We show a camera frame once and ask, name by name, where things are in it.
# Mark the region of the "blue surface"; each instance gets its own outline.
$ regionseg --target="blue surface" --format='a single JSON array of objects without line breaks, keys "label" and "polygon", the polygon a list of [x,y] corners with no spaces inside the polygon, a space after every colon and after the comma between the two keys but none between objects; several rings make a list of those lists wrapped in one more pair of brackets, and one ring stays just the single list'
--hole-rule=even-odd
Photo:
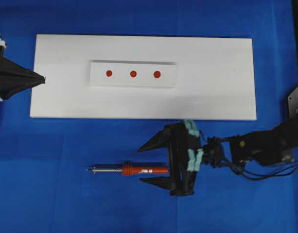
[{"label": "blue surface", "polygon": [[[0,33],[5,57],[30,69],[37,33],[250,37],[258,120],[198,121],[206,136],[274,127],[298,82],[288,0],[4,0]],[[31,119],[30,99],[0,109],[0,232],[298,232],[298,173],[254,183],[201,166],[184,198],[137,177],[90,176],[93,163],[166,162],[165,150],[136,149],[175,121]]]}]

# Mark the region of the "red dot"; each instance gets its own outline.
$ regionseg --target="red dot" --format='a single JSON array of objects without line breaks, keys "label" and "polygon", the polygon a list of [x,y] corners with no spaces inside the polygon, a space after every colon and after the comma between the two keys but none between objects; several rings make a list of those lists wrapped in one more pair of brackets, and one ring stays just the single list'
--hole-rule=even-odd
[{"label": "red dot", "polygon": [[137,72],[136,71],[133,70],[133,71],[130,72],[130,76],[131,77],[135,78],[136,75],[137,75]]},{"label": "red dot", "polygon": [[108,76],[108,77],[110,77],[110,76],[112,76],[112,71],[111,70],[108,70],[107,72],[106,72],[106,75]]},{"label": "red dot", "polygon": [[153,75],[154,75],[154,78],[158,79],[160,77],[160,72],[155,71]]}]

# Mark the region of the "white board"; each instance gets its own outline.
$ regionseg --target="white board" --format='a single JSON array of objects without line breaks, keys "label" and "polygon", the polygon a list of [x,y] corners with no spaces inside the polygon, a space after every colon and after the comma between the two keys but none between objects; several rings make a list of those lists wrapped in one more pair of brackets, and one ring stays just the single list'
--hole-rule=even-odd
[{"label": "white board", "polygon": [[[105,63],[146,78],[170,66],[175,83],[96,83]],[[46,84],[33,88],[31,117],[256,119],[251,39],[40,34],[34,70]]]}]

